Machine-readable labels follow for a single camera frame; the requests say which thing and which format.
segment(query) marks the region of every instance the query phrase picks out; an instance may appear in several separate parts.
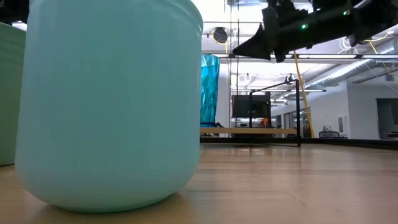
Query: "ceiling duct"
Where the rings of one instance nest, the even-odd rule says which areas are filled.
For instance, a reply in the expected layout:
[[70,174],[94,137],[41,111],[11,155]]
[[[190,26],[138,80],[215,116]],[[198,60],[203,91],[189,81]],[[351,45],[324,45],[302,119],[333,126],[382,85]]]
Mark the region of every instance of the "ceiling duct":
[[[379,52],[379,54],[398,54],[398,38],[382,44],[377,48],[377,52]],[[374,54],[374,51],[371,50],[366,53]],[[340,65],[308,82],[305,87],[314,88],[318,85],[330,86],[340,81],[346,80],[347,78],[351,78],[357,74],[366,72],[367,70],[375,68],[376,66],[377,63],[373,59],[359,60],[348,65]]]
[[227,5],[232,7],[239,7],[244,6],[268,6],[267,0],[226,0]]

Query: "fluorescent light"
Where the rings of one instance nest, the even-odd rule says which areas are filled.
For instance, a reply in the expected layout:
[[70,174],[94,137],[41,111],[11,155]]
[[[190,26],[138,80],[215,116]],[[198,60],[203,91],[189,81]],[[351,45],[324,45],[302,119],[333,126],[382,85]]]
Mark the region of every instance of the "fluorescent light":
[[320,92],[324,92],[326,90],[305,90],[307,93],[320,93]]
[[299,55],[299,58],[312,58],[312,59],[346,59],[355,58],[356,55]]
[[271,100],[271,102],[284,102],[284,103],[286,103],[287,102],[287,100]]
[[219,58],[229,58],[228,54],[213,54],[213,56],[219,57]]
[[368,4],[369,3],[368,0],[362,0],[360,3],[355,5],[354,8],[357,9],[357,8],[361,7],[362,5],[364,5],[365,3]]
[[367,58],[370,58],[370,59],[397,59],[398,58],[398,55],[385,55],[385,53],[387,53],[387,52],[384,52],[384,54],[381,53],[378,55],[363,55],[362,58],[363,59],[367,59]]
[[[259,120],[261,120],[261,119],[257,119],[257,118],[252,118],[251,119],[251,121],[259,121]],[[241,119],[238,118],[238,121],[240,121],[240,122],[249,122],[250,119],[249,118],[241,118]]]
[[[262,88],[265,88],[266,86],[248,86],[248,90],[260,90]],[[264,91],[278,91],[278,92],[287,92],[290,90],[283,90],[283,89],[268,89]]]
[[237,75],[231,75],[231,83],[232,83],[232,85],[236,85],[236,79],[238,78],[238,76]]
[[25,23],[21,22],[21,21],[19,21],[19,22],[13,22],[13,23],[12,23],[12,26],[14,26],[14,27],[16,27],[16,28],[18,28],[18,29],[24,30],[24,31],[27,30],[27,25],[26,25]]
[[[253,90],[260,90],[261,88],[253,88],[253,89],[242,89],[242,90],[237,90],[236,89],[236,87],[234,86],[233,88],[231,88],[231,90],[232,91],[242,91],[242,92],[251,92],[251,91],[253,91]],[[269,90],[261,90],[262,92],[265,92],[265,91],[269,91],[269,92],[282,92],[282,93],[285,93],[285,92],[288,92],[288,91],[290,91],[290,90],[275,90],[275,89],[269,89]]]

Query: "ceiling light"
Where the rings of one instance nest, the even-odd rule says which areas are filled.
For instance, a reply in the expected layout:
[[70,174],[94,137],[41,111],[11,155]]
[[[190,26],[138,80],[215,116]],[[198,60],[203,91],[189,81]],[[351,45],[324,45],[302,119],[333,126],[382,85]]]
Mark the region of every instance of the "ceiling light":
[[216,30],[213,33],[213,38],[217,44],[225,44],[228,40],[228,35],[225,32],[225,28],[216,27]]
[[[265,88],[266,86],[248,86],[248,90],[261,90]],[[282,90],[282,89],[268,89],[264,91],[273,91],[273,92],[287,92],[290,90]]]
[[326,92],[326,90],[305,90],[306,93],[321,93]]
[[311,58],[311,59],[346,59],[355,58],[357,55],[299,55],[299,58]]
[[385,52],[381,52],[378,55],[363,55],[363,59],[398,59],[398,55],[385,55]]
[[284,103],[286,103],[287,100],[283,100],[283,99],[281,99],[281,100],[274,100],[274,99],[272,99],[271,102],[284,102]]
[[[251,121],[253,121],[253,122],[260,121],[260,120],[261,119],[257,119],[257,118],[252,118],[251,119]],[[238,119],[238,121],[240,121],[240,122],[249,122],[250,119],[249,118],[241,118],[241,119]]]
[[218,58],[229,58],[228,54],[212,54],[213,56],[216,56]]
[[244,77],[244,79],[245,79],[247,82],[250,82],[250,81],[251,81],[251,76],[247,73],[246,76]]
[[238,76],[237,75],[231,75],[231,84],[232,85],[236,85],[236,79],[238,78]]

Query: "wooden floor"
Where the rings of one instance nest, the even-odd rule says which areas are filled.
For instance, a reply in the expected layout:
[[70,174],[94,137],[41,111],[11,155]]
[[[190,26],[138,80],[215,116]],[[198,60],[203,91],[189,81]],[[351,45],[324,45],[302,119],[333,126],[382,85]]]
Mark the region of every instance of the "wooden floor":
[[90,215],[27,193],[0,167],[0,223],[398,223],[398,151],[202,146],[197,173],[151,207]]

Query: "teal vase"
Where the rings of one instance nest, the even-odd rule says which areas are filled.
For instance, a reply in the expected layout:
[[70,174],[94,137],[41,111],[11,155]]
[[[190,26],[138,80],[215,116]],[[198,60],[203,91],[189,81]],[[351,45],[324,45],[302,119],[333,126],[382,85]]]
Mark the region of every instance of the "teal vase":
[[199,160],[203,21],[190,0],[31,0],[16,169],[76,212],[159,202]]

